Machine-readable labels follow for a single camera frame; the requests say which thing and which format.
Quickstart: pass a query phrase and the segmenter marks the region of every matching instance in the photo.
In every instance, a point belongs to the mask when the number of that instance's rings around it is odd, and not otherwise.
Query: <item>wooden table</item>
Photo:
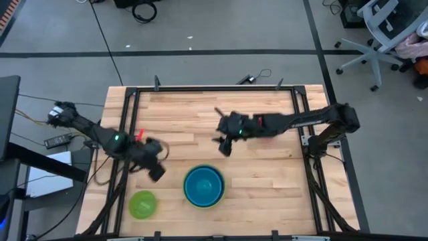
[[[305,86],[311,110],[327,105],[321,85]],[[102,115],[103,127],[118,129],[126,87],[110,87]],[[129,129],[132,99],[128,107],[125,130]],[[211,236],[315,234],[308,182],[305,175],[302,147],[296,129],[274,139],[250,139],[233,144],[230,157],[218,151],[211,138],[219,116],[214,107],[224,113],[232,110],[252,114],[263,112],[294,113],[290,93],[285,91],[225,91],[225,92],[144,92],[140,95],[136,132],[144,128],[143,137],[155,137],[169,143],[171,152],[164,161],[167,172],[153,183],[147,171],[128,178],[121,236]],[[316,132],[326,125],[315,126]],[[328,148],[328,153],[342,158],[340,149]],[[98,164],[105,160],[101,154]],[[210,164],[224,174],[227,190],[223,200],[208,210],[193,207],[184,197],[183,178],[192,167]],[[341,161],[323,157],[322,166],[331,202],[346,221],[358,229],[358,221],[350,187]],[[98,179],[110,178],[112,162],[98,172]],[[106,201],[107,185],[90,183],[82,204],[77,233],[84,231]],[[128,201],[141,190],[149,190],[158,199],[156,213],[146,220],[134,219],[128,211]],[[323,228],[326,215],[320,200]],[[112,231],[116,208],[110,215]]]

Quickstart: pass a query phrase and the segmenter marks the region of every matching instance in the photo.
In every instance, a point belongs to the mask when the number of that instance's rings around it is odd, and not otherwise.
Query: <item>office chair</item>
[[[379,0],[371,0],[366,5],[361,7],[357,14],[359,17],[364,18],[367,29],[373,36],[373,39],[368,41],[368,46],[358,44],[347,39],[342,39],[340,42],[337,42],[334,47],[339,48],[342,44],[346,45],[354,50],[358,50],[363,55],[355,58],[352,61],[349,61],[346,64],[341,65],[336,70],[337,74],[343,74],[343,69],[349,68],[359,63],[370,62],[374,77],[376,79],[376,84],[370,88],[371,91],[377,91],[379,86],[382,85],[382,76],[381,69],[379,67],[379,61],[385,61],[393,64],[391,69],[398,70],[403,64],[402,61],[396,59],[396,53],[393,51],[393,48],[399,43],[404,41],[406,37],[416,31],[416,29],[428,19],[428,7],[426,7],[421,14],[413,21],[409,26],[407,26],[401,33],[396,35],[394,38],[389,38],[385,33],[380,29],[380,25],[384,22],[387,24],[387,31],[394,30],[394,27],[389,23],[387,17],[395,12],[396,6],[399,4],[398,0],[389,0],[382,8],[380,8],[377,3]]]

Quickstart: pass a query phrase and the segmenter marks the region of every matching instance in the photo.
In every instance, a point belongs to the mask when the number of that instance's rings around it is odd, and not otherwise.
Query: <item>lime green bowl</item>
[[[143,220],[154,214],[157,207],[156,197],[150,191],[139,191],[129,201],[131,216]]]

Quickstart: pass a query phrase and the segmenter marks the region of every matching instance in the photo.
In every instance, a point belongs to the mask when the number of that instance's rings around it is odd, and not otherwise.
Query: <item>concrete floor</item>
[[[157,3],[158,17],[150,24],[135,22],[112,0],[95,5],[100,25],[113,52],[175,50],[310,50],[306,54],[198,55],[114,57],[125,85],[152,85],[159,76],[168,84],[234,84],[246,74],[270,68],[272,76],[259,84],[324,84],[304,2],[309,1],[323,50],[332,50],[338,38],[364,43],[364,29],[343,29],[319,0],[164,0]],[[89,3],[27,1],[0,47],[1,53],[72,53],[107,50]],[[349,135],[350,150],[373,233],[428,236],[428,185],[425,161],[428,140],[428,94],[411,82],[415,73],[392,72],[383,67],[384,85],[372,93],[369,65],[360,65],[341,76],[335,69],[355,56],[325,56],[339,102],[355,107],[361,129]],[[109,57],[0,58],[2,76],[22,77],[22,94],[103,104],[109,86],[120,85]],[[17,107],[38,120],[46,118],[52,102],[19,97]],[[97,121],[102,109],[79,106],[79,112]],[[64,133],[35,126],[16,116],[13,132],[34,141]],[[11,140],[43,154],[45,150],[19,137]],[[70,148],[82,146],[79,140]],[[63,218],[70,203],[34,211],[28,232],[40,234]],[[80,207],[45,239],[72,236]],[[40,222],[42,217],[49,220]],[[10,234],[10,240],[16,240]]]

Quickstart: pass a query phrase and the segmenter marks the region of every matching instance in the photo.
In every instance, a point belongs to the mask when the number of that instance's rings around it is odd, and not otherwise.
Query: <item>pink fabric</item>
[[[395,47],[397,54],[403,59],[428,56],[428,41],[419,41],[419,36],[412,33],[405,41]]]

